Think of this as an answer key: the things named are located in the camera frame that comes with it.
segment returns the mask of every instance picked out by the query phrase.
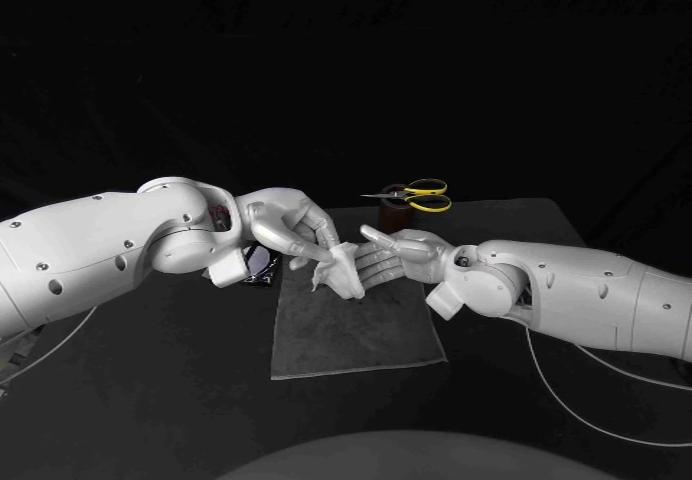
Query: humanoid robot hand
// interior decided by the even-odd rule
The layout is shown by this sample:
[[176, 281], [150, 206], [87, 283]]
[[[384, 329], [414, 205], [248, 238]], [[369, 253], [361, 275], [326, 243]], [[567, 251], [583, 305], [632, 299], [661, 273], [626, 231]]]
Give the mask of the humanoid robot hand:
[[434, 233], [407, 229], [387, 235], [368, 225], [361, 233], [369, 242], [358, 248], [357, 269], [367, 290], [404, 276], [424, 283], [443, 281], [455, 247]]
[[257, 240], [279, 252], [295, 255], [290, 268], [310, 259], [332, 263], [329, 249], [339, 245], [335, 222], [307, 195], [293, 188], [267, 188], [237, 197], [243, 238]]

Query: screw hole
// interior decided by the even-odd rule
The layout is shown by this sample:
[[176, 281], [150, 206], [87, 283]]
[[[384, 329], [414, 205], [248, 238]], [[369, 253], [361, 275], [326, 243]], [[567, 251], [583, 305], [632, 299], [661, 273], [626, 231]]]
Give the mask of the screw hole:
[[119, 270], [123, 272], [127, 268], [127, 259], [123, 255], [119, 255], [116, 257], [116, 267], [119, 267]]
[[51, 280], [48, 289], [54, 295], [60, 295], [62, 293], [62, 282], [60, 280]]

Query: black table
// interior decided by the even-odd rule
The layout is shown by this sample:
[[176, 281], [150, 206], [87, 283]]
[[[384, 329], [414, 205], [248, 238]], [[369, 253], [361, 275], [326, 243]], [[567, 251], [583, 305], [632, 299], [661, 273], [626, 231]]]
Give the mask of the black table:
[[[364, 241], [358, 226], [377, 225], [377, 212], [331, 211], [342, 240]], [[581, 245], [545, 199], [457, 203], [444, 214], [417, 214], [416, 222], [455, 245], [493, 238]], [[468, 309], [450, 322], [434, 314], [450, 363], [271, 381], [280, 285], [220, 289], [201, 273], [155, 272], [15, 380], [0, 405], [3, 479], [209, 480], [299, 443], [391, 429], [511, 440], [623, 478], [690, 478], [690, 449], [626, 443], [564, 411], [521, 325]], [[34, 358], [81, 318], [48, 325]], [[534, 339], [551, 385], [586, 418], [649, 440], [692, 440], [687, 392], [620, 376], [568, 343]], [[664, 357], [603, 356], [679, 381]]]

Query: table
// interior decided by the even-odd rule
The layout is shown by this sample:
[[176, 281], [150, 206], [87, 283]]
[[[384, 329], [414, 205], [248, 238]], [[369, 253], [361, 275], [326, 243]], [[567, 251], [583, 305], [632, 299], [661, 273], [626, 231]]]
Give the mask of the table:
[[[344, 241], [362, 241], [358, 226], [377, 225], [377, 212], [331, 210]], [[493, 238], [581, 245], [547, 199], [456, 203], [444, 214], [417, 213], [416, 226], [455, 245]], [[450, 363], [271, 381], [280, 285], [220, 289], [201, 273], [155, 272], [15, 380], [0, 405], [2, 478], [209, 480], [310, 440], [401, 429], [509, 440], [625, 478], [690, 477], [688, 449], [629, 444], [564, 411], [521, 325], [468, 309], [450, 322], [434, 314]], [[34, 358], [81, 318], [47, 326]], [[692, 437], [685, 392], [620, 376], [568, 343], [534, 339], [551, 385], [584, 417], [648, 439]], [[674, 375], [664, 357], [612, 355]]]

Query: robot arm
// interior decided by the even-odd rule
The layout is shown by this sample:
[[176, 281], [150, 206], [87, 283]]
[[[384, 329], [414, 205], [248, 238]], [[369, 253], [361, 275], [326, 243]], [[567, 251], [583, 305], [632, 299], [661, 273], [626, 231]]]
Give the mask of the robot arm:
[[372, 242], [357, 255], [364, 286], [429, 274], [439, 286], [427, 303], [446, 320], [468, 305], [587, 347], [692, 361], [691, 279], [590, 248], [505, 240], [453, 247], [429, 232], [361, 231]]
[[[209, 213], [220, 207], [220, 227]], [[248, 277], [251, 240], [332, 262], [332, 219], [299, 190], [234, 198], [182, 177], [48, 205], [0, 223], [0, 337], [70, 317], [139, 287], [153, 270], [205, 277], [221, 288]]]

